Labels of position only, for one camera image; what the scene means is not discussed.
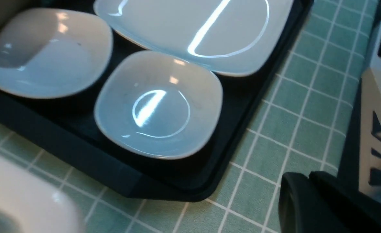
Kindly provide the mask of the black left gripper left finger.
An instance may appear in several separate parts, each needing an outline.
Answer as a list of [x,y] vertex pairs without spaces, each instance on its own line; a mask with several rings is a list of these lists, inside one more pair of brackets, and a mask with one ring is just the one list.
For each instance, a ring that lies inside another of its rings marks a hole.
[[381,233],[381,203],[324,171],[284,173],[278,217],[282,233]]

